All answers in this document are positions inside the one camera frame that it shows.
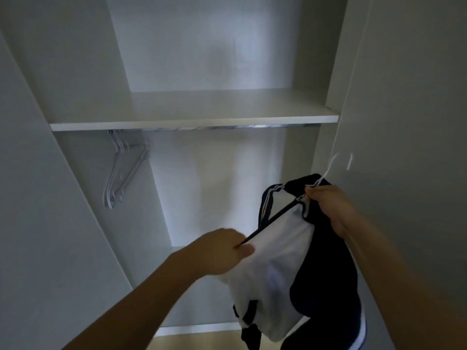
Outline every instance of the garment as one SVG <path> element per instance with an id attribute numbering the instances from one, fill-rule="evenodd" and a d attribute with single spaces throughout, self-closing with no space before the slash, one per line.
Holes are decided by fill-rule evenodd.
<path id="1" fill-rule="evenodd" d="M 219 277 L 229 286 L 250 350 L 259 349 L 261 333 L 272 341 L 284 339 L 304 316 L 309 319 L 282 349 L 356 350 L 363 344 L 366 323 L 353 259 L 318 203 L 304 197 L 305 186 L 319 178 L 269 187 L 259 228 L 244 241 L 255 253 Z M 270 217 L 280 191 L 290 194 L 291 202 Z"/>

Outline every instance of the shelf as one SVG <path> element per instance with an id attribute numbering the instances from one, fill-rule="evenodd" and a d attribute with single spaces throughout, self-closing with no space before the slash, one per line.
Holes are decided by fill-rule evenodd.
<path id="1" fill-rule="evenodd" d="M 132 92 L 52 116 L 53 131 L 336 123 L 325 92 L 236 89 Z"/>

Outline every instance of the wardrobe door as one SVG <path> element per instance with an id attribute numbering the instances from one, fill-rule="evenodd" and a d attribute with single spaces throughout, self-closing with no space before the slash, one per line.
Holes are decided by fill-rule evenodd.
<path id="1" fill-rule="evenodd" d="M 0 348 L 60 349 L 130 291 L 0 35 Z"/>

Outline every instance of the floor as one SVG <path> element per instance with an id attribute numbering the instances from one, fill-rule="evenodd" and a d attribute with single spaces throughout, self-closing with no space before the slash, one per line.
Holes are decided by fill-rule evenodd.
<path id="1" fill-rule="evenodd" d="M 212 333 L 158 336 L 147 350 L 248 350 L 240 339 L 240 330 Z M 264 335 L 260 350 L 279 350 L 282 342 L 272 342 Z"/>

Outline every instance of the person's right hand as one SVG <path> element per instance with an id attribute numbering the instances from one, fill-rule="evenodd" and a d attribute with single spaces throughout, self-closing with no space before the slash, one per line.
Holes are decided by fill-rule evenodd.
<path id="1" fill-rule="evenodd" d="M 352 202 L 336 185 L 306 187 L 306 195 L 319 203 L 321 211 L 331 220 L 332 229 L 342 238 L 347 237 L 346 221 L 357 214 Z"/>

